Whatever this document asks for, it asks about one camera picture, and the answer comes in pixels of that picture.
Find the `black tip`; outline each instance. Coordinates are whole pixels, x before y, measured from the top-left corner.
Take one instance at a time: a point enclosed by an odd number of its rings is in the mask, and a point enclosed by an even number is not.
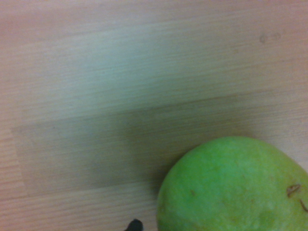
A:
[[[138,219],[134,219],[125,231],[143,231],[143,224]]]

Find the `wood grain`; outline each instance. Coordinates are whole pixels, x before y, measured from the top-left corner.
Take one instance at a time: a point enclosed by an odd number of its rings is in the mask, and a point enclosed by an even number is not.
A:
[[[305,1],[0,1],[0,230],[114,231],[202,142],[308,170]]]

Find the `wooden table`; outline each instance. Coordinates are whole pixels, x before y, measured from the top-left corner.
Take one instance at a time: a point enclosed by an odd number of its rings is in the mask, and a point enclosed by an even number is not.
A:
[[[308,170],[308,3],[0,1],[0,230],[156,230],[159,185],[213,138]]]

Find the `green mango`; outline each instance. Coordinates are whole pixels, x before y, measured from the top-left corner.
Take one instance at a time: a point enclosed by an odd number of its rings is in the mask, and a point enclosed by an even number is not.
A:
[[[308,174],[266,142],[223,137],[184,155],[157,203],[159,231],[308,231]]]

